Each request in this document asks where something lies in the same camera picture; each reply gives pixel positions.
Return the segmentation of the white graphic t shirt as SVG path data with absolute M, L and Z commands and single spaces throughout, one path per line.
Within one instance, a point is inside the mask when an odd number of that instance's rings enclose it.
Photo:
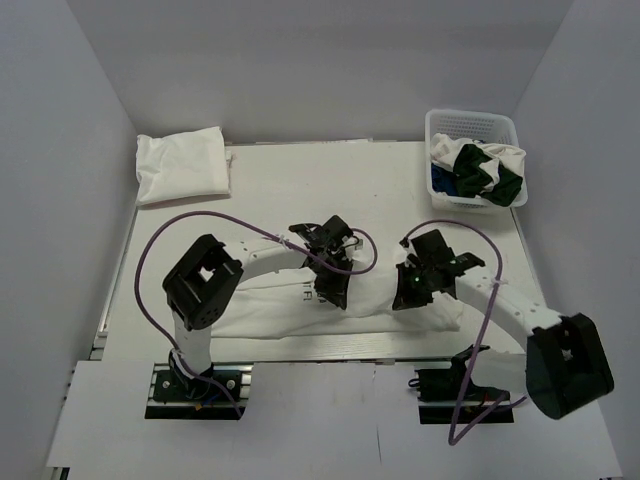
M 351 276 L 347 307 L 322 299 L 308 268 L 282 270 L 243 282 L 211 336 L 281 339 L 292 336 L 387 332 L 447 332 L 460 329 L 462 303 L 438 294 L 426 306 L 394 311 L 396 265 L 406 258 L 400 246 L 382 253 L 374 270 Z

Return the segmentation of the dark green white t shirt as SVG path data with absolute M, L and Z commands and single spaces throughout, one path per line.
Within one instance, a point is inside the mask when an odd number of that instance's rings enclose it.
M 523 191 L 526 152 L 508 144 L 469 138 L 452 139 L 436 133 L 430 140 L 427 172 L 437 165 L 456 176 L 457 196 L 513 207 Z

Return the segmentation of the white plastic laundry basket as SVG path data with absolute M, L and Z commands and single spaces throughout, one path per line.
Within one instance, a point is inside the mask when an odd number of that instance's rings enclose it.
M 486 200 L 463 199 L 436 194 L 431 187 L 431 174 L 427 172 L 427 168 L 430 166 L 430 140 L 436 133 L 446 134 L 452 139 L 469 138 L 485 143 L 501 143 L 519 147 L 514 123 L 506 116 L 451 109 L 429 111 L 425 116 L 426 173 L 427 189 L 435 208 L 454 211 L 471 209 L 477 213 L 495 213 L 505 208 L 517 208 L 526 204 L 528 194 L 525 177 L 523 191 L 513 207 L 498 207 Z

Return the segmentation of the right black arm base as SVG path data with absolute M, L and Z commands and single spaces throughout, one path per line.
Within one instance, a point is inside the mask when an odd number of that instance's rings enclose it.
M 414 372 L 408 388 L 417 393 L 421 425 L 449 424 L 455 402 L 467 371 L 473 347 L 459 352 L 450 359 L 446 368 L 422 368 Z M 494 387 L 477 386 L 472 380 L 464 394 L 458 422 L 469 424 L 476 416 L 495 403 L 502 391 Z

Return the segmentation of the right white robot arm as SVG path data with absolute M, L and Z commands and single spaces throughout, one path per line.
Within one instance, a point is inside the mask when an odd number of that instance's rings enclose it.
M 419 376 L 425 402 L 508 398 L 522 393 L 558 420 L 611 393 L 614 378 L 597 327 L 586 315 L 564 315 L 507 285 L 476 255 L 457 255 L 437 230 L 400 242 L 396 311 L 416 309 L 446 294 L 487 315 L 522 349 L 519 354 L 470 346 L 446 370 Z

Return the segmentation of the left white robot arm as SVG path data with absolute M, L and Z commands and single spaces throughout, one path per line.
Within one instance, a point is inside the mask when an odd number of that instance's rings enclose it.
M 211 327 L 225 312 L 242 282 L 281 270 L 308 268 L 315 274 L 318 296 L 344 310 L 353 261 L 347 254 L 354 231 L 334 215 L 322 225 L 296 224 L 289 231 L 298 246 L 257 227 L 259 239 L 225 245 L 211 234 L 200 236 L 162 282 L 171 309 L 175 336 L 171 364 L 179 370 L 177 387 L 199 399 L 211 387 Z

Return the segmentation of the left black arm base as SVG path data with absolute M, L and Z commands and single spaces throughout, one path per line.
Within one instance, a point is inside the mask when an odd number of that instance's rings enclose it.
M 223 384 L 244 412 L 251 385 L 251 366 L 214 366 L 211 377 Z M 239 420 L 232 403 L 219 387 L 196 382 L 189 392 L 167 364 L 156 364 L 145 409 L 148 420 Z

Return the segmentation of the blue t shirt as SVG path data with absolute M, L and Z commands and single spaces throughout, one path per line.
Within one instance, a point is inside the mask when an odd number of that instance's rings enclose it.
M 432 188 L 436 193 L 457 196 L 456 176 L 437 165 L 431 165 Z

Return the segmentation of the folded white t shirt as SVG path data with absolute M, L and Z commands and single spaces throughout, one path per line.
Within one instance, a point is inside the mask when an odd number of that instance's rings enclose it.
M 137 137 L 136 204 L 231 193 L 230 154 L 218 126 L 162 138 Z

